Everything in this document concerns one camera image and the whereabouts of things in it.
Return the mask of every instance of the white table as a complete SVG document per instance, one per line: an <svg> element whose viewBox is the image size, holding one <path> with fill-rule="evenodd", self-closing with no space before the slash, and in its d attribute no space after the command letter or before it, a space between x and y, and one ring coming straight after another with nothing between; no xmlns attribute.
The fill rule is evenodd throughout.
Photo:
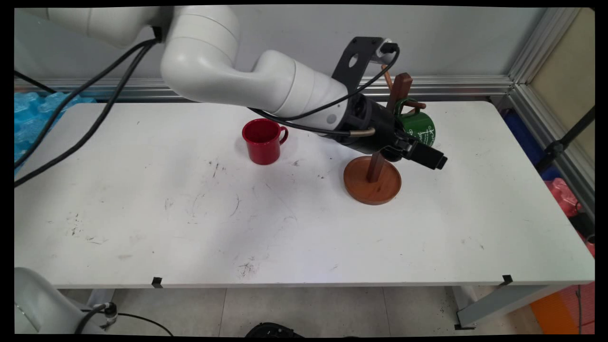
<svg viewBox="0 0 608 342"><path fill-rule="evenodd" d="M241 137L257 118L246 108L117 104L77 153L15 189L15 266L58 288L152 287L154 277L162 287L497 285L510 275L459 312L463 326L593 281L593 257L496 109L427 105L445 167L397 162L400 193L367 206L342 181L361 154L332 140L289 129L280 159L259 166ZM17 178L74 144L103 106L69 109Z"/></svg>

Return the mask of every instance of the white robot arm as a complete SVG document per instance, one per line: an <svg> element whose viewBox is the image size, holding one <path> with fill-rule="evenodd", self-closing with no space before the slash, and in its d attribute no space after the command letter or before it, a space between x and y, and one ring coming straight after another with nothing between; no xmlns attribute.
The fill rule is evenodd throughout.
<svg viewBox="0 0 608 342"><path fill-rule="evenodd" d="M418 144L383 106L362 94L346 98L358 87L369 62L388 64L396 57L398 47L390 40L356 37L331 77L273 50L264 52L251 72L241 72L234 68L240 28L227 5L25 10L118 47L132 44L145 26L160 27L166 44L162 78L186 99L292 118L344 97L313 115L287 120L301 127L351 132L327 137L362 153L382 151L389 161L406 158L441 169L447 160L443 153ZM351 68L352 56L358 59Z"/></svg>

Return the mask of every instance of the wooden mug stand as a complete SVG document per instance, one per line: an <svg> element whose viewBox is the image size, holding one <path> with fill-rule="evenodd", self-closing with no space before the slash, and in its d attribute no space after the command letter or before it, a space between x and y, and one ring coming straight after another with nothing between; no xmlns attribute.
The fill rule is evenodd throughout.
<svg viewBox="0 0 608 342"><path fill-rule="evenodd" d="M385 74L390 88L389 102L386 108L393 113L395 103L405 99L412 87L412 78L408 73L395 77L395 84L390 82L390 76ZM357 201L369 205L384 204L392 200L401 189L401 175L397 168L386 161L380 151L371 156L358 157L351 160L344 168L344 186L348 193Z"/></svg>

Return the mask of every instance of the tile floor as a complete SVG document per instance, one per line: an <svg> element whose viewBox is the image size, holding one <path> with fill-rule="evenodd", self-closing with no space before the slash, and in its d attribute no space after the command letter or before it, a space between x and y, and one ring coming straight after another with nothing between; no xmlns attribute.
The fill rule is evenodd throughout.
<svg viewBox="0 0 608 342"><path fill-rule="evenodd" d="M479 287L478 296L491 288ZM62 290L78 302L90 290ZM316 287L121 289L119 312L153 319L176 336L243 337L260 322L279 323L304 337L405 337L542 333L529 306L454 330L456 303L447 287ZM119 317L111 334L164 335L145 321Z"/></svg>

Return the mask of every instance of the cable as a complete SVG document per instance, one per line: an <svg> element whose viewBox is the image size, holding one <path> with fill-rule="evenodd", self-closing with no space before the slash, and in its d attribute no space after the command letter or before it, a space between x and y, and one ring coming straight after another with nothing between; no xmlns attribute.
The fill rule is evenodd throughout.
<svg viewBox="0 0 608 342"><path fill-rule="evenodd" d="M582 304L581 304L581 286L578 286L578 290L575 291L576 297L578 298L578 334L582 333Z"/></svg>
<svg viewBox="0 0 608 342"><path fill-rule="evenodd" d="M322 111L322 110L324 110L324 109L326 109L326 108L329 108L329 107L331 107L331 106L337 105L338 103L340 103L340 102L342 102L342 101L344 101L344 100L347 100L347 99L349 99L349 98L353 97L355 94L360 93L360 92L361 92L363 89L365 89L365 88L369 87L369 86L370 86L372 83L374 83L375 81L377 81L377 79L379 79L380 77L382 77L382 75L384 75L384 73L385 73L385 72L389 71L389 69L390 69L390 68L391 68L393 65L395 65L395 62L397 62L397 58L399 58L399 53L400 53L401 51L400 51L400 49L399 49L399 46L397 46L396 44L394 45L394 49L395 49L395 56L394 56L394 57L393 57L393 59L390 61L390 63L389 63L387 66L386 66L386 68L384 68L384 69L380 70L380 73L378 73L378 75L375 75L375 76L374 76L374 77L373 77L371 80L369 80L369 81L368 81L366 84L364 84L364 85L362 85L361 87L357 88L357 90L353 91L351 94L344 95L344 96L342 96L341 98L339 98L339 99L337 99L337 100L335 100L335 101L332 101L332 102L330 102L330 103L328 103L328 104L326 104L326 105L322 105L322 106L320 106L320 107L318 107L318 108L315 108L315 109L313 109L313 110L311 110L311 111L307 111L307 112L305 112L305 113L302 113L302 114L299 114L299 115L296 115L296 116L281 117L281 119L282 119L282 120L286 120L286 121L292 121L292 120L301 119L301 118L303 118L303 117L306 117L306 116L312 115L312 114L314 114L314 113L316 113L316 112Z"/></svg>
<svg viewBox="0 0 608 342"><path fill-rule="evenodd" d="M106 304L100 304L100 305L94 307L93 310L87 310L88 313L84 317L82 317L82 319L80 320L80 323L78 323L78 326L76 327L76 331L74 332L74 334L81 334L82 330L85 329L85 325L89 322L91 317L93 317L93 315L95 315L96 313L100 313L105 308L106 308Z"/></svg>
<svg viewBox="0 0 608 342"><path fill-rule="evenodd" d="M109 113L110 109L112 109L112 106L114 105L114 102L116 102L116 99L118 98L120 92L122 91L122 88L125 87L127 81L131 77L131 74L133 73L133 71L135 70L135 68L139 64L139 62L142 60L143 56L156 44L156 42L157 42L156 40L148 41L147 45L145 45L143 47L143 49L137 54L137 56L135 56L135 59L133 59L133 61L131 62L131 65L129 65L129 68L126 70L126 72L123 75L122 79L120 79L120 82L116 86L116 89L114 90L114 93L112 94L112 96L108 100L108 103L106 103L105 107L103 107L102 113L99 114L99 117L97 118L97 120L95 120L95 122L93 123L93 126L91 126L91 128L89 129L89 131L86 132L86 134L74 146L72 146L69 150L65 151L60 156L58 156L55 159L49 161L45 165L37 168L36 170L28 173L27 175L21 177L18 180L16 180L15 183L14 183L15 187L18 187L18 186L22 185L26 181L31 180L32 178L34 178L37 175L43 173L44 171L46 171L47 169L51 168L52 166L58 164L60 161L66 159L72 153L74 153L78 149L80 149L80 147L82 147L91 138L91 136L97 131L97 129L99 128L99 126L105 120L106 116L108 116L108 113Z"/></svg>
<svg viewBox="0 0 608 342"><path fill-rule="evenodd" d="M89 313L92 312L91 310L81 310L81 311L82 312L89 312ZM137 315L132 315L130 313L122 313L122 312L119 312L118 315L119 316L126 316L126 317L133 317L133 318L137 318L137 319L142 319L142 320L144 320L146 322L150 322L152 324L156 324L157 326L163 328L163 330L165 330L169 334L169 336L173 336L173 334L169 331L169 329L165 328L161 323L154 322L152 319L148 319L146 317L141 317L141 316L137 316Z"/></svg>
<svg viewBox="0 0 608 342"><path fill-rule="evenodd" d="M333 131L333 130L324 130L322 128L314 128L314 127L308 127L308 126L302 126L302 125L298 125L298 124L293 124L292 122L288 122L285 121L283 119L280 119L274 115L270 115L267 112L263 111L263 110L259 110L256 108L250 108L247 107L250 110L252 110L254 113L258 114L261 117L265 117L269 120L272 120L278 124L282 124L285 125L287 127L292 127L292 128L296 128L299 130L304 130L304 131L309 131L309 132L315 132L315 133L323 133L323 134L333 134L333 135L340 135L340 136L350 136L350 131Z"/></svg>
<svg viewBox="0 0 608 342"><path fill-rule="evenodd" d="M28 76L25 76L24 74L20 73L20 72L19 72L19 71L17 71L17 70L14 70L14 71L15 71L15 73L14 73L14 75L15 75L15 76L17 76L17 77L19 77L20 79L22 79L22 80L26 81L27 83L30 83L30 84L32 84L32 85L35 85L35 86L39 87L40 89L42 89L42 90L44 90L44 91L46 91L46 92L49 92L49 93L51 93L51 94L55 94L55 93L56 93L56 91L54 91L53 89L51 89L51 88L47 87L46 85L44 85L44 84L42 84L42 83L40 83L40 82L38 82L38 81L36 81L36 80L34 80L34 79L31 79L31 78L29 78Z"/></svg>
<svg viewBox="0 0 608 342"><path fill-rule="evenodd" d="M55 119L57 118L57 116L59 116L59 113L61 113L61 110L63 109L63 107L65 107L74 97L76 97L76 95L80 94L83 90L90 87L93 83L99 81L102 77L107 75L110 71L114 70L119 64L121 64L125 59L127 59L130 55L132 55L133 52L137 51L138 49L140 49L143 46L147 46L148 44L152 44L152 43L156 43L156 42L157 42L156 39L152 39L152 40L143 41L143 42L135 45L134 47L129 49L129 51L125 52L122 56L120 56L120 58L118 58L115 62L113 62L105 70L103 70L102 72L97 74L95 77L93 77L92 79L87 81L85 84L78 87L78 89L76 89L75 91L72 91L55 109L55 111L53 112L53 115L50 116L49 120L44 125L40 134L38 134L38 137L36 138L36 141L34 141L32 146L30 148L28 148L27 151L25 152L25 154L23 154L15 162L15 169L17 167L19 167L30 155L32 155L32 153L36 150L36 148L38 148L38 146L44 139L44 136L50 130L50 126L53 124L53 122L55 122Z"/></svg>

